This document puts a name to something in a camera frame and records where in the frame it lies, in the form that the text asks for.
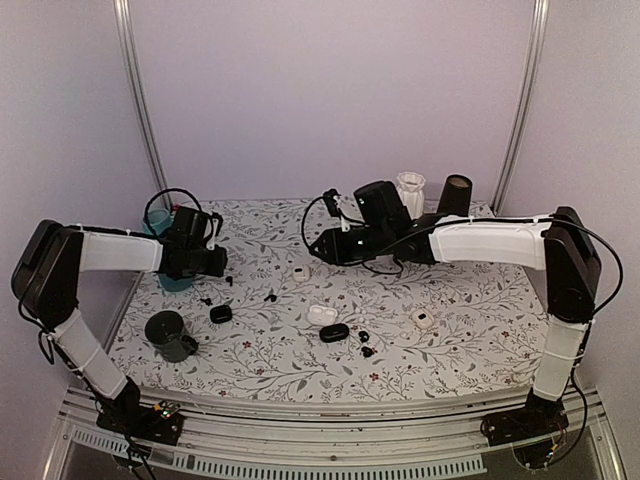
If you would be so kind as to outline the white open earbud case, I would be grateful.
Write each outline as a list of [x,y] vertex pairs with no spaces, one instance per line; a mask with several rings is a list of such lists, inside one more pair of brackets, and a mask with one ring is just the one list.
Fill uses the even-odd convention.
[[338,312],[334,308],[322,305],[311,305],[307,313],[307,320],[311,325],[325,327],[333,325],[336,322],[337,316]]

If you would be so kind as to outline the aluminium corner post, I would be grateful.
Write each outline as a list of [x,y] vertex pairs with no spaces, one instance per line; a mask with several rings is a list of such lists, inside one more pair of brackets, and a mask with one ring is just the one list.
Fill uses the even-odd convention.
[[144,92],[142,73],[135,44],[131,2],[127,0],[114,0],[113,7],[125,74],[152,181],[157,190],[164,190],[168,187],[168,183]]
[[490,203],[491,210],[494,214],[499,214],[502,211],[508,195],[509,186],[516,171],[544,50],[549,6],[550,2],[548,0],[535,0],[533,2],[530,34],[515,116],[498,181]]

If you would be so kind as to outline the black mug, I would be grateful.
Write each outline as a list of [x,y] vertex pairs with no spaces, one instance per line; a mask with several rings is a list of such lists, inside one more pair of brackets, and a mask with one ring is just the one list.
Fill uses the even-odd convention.
[[183,317],[172,310],[154,314],[144,328],[146,340],[161,358],[180,363],[196,354],[199,343],[188,333]]

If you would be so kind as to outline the black square earbud case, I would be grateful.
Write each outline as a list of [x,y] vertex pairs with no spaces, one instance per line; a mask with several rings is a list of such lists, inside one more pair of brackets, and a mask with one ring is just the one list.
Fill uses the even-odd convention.
[[224,324],[233,318],[232,309],[229,305],[219,305],[213,307],[209,312],[210,321],[215,324]]

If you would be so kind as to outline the aluminium front rail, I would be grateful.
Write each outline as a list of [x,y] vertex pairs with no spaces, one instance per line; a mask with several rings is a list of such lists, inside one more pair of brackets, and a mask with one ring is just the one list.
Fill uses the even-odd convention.
[[47,479],[623,479],[627,473],[594,389],[569,390],[570,426],[557,464],[520,465],[513,445],[491,445],[484,416],[520,407],[525,390],[384,403],[289,403],[145,389],[181,405],[176,446],[146,443],[146,462],[98,428],[91,395],[70,388],[55,421]]

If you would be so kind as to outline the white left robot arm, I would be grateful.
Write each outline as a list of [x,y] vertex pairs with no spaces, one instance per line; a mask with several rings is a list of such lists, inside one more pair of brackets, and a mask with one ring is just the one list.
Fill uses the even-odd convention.
[[109,415],[128,434],[148,426],[148,412],[120,396],[128,380],[85,322],[80,294],[85,287],[135,273],[175,281],[222,277],[227,265],[226,250],[217,242],[222,225],[219,214],[189,207],[179,208],[159,234],[43,220],[17,262],[11,290],[19,312],[40,327],[99,395],[115,399]]

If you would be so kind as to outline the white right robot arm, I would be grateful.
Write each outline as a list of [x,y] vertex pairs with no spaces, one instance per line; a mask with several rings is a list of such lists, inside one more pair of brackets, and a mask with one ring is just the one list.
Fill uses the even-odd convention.
[[390,255],[423,265],[464,261],[513,264],[546,274],[549,333],[531,389],[534,398],[517,415],[517,427],[537,436],[552,424],[596,314],[601,260],[577,212],[559,207],[547,216],[477,218],[469,214],[472,183],[450,176],[435,212],[412,218],[390,181],[357,189],[360,219],[304,243],[310,255],[335,265],[363,264]]

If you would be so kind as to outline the right aluminium corner post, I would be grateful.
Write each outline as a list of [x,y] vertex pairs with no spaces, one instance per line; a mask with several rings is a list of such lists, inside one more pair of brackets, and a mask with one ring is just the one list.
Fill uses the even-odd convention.
[[533,2],[530,34],[515,116],[498,181],[490,203],[491,210],[494,214],[499,214],[502,211],[508,195],[509,186],[516,171],[544,50],[549,6],[550,2],[548,0],[535,0]]

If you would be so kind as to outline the black tapered vase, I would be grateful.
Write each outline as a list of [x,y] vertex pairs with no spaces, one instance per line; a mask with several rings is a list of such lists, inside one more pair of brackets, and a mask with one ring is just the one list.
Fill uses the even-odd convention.
[[460,174],[449,175],[444,183],[436,212],[466,217],[469,214],[472,190],[473,183],[468,177]]

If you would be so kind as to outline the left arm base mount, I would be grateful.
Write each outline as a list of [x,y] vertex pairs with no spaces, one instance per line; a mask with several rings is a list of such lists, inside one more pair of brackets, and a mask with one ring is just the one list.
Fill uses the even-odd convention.
[[180,412],[181,405],[161,400],[153,406],[144,406],[140,403],[139,387],[131,378],[124,379],[124,386],[114,398],[106,397],[91,387],[100,406],[97,426],[126,438],[176,446],[185,421]]

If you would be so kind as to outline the black oval earbud case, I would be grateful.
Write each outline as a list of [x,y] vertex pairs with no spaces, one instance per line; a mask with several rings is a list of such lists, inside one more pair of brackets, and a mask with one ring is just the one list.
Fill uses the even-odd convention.
[[328,325],[319,331],[319,338],[324,343],[339,342],[348,338],[349,335],[350,329],[343,323]]

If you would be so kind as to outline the white ribbed vase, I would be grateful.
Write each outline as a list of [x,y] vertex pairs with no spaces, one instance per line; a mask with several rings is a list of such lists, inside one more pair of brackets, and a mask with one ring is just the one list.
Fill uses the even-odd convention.
[[417,219],[424,214],[426,179],[418,173],[403,172],[397,176],[397,192],[409,216]]

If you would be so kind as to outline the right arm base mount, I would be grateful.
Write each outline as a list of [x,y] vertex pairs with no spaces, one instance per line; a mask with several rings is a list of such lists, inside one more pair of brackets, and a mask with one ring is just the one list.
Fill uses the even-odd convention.
[[522,407],[485,415],[480,433],[490,446],[497,446],[566,430],[569,419],[563,395],[561,393],[556,400],[547,400],[531,388]]

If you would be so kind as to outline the left aluminium corner post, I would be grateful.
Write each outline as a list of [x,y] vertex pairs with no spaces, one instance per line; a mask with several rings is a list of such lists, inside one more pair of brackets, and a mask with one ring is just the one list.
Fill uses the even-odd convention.
[[135,44],[131,2],[127,0],[114,0],[113,7],[125,74],[152,181],[157,190],[164,190],[168,187],[168,183],[144,92],[142,73]]

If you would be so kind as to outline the white closed earbud case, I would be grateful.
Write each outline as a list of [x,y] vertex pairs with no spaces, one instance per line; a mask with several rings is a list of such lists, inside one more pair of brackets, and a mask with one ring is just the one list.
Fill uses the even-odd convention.
[[292,278],[296,282],[304,282],[309,279],[310,273],[307,266],[297,266],[292,269]]

